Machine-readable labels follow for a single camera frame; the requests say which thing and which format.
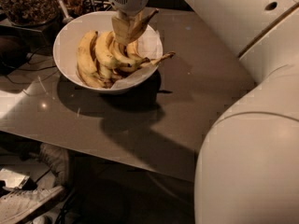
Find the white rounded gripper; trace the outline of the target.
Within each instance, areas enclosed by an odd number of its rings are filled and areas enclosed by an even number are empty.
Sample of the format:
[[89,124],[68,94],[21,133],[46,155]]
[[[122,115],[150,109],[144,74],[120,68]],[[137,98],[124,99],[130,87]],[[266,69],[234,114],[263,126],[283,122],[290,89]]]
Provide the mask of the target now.
[[133,28],[143,19],[143,8],[149,0],[108,1],[116,10],[118,10],[111,19],[115,39],[118,43],[128,45],[131,41]]

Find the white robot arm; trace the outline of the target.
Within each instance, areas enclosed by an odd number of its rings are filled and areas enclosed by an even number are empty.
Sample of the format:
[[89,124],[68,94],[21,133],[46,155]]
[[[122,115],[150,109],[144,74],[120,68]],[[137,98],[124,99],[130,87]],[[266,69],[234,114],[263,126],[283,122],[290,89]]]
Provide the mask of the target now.
[[256,82],[213,124],[196,224],[299,224],[299,0],[184,0]]

